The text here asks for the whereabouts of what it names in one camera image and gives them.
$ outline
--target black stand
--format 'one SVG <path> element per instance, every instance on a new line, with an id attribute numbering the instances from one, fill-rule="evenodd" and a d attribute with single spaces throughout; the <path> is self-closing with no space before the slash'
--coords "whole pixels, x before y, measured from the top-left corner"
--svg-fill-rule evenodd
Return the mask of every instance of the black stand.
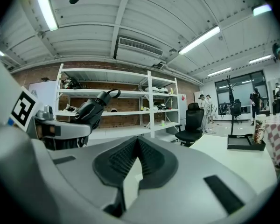
<path id="1" fill-rule="evenodd" d="M 233 123 L 234 123 L 234 116 L 232 116 L 232 119 L 231 119 L 231 135 L 233 133 Z"/>

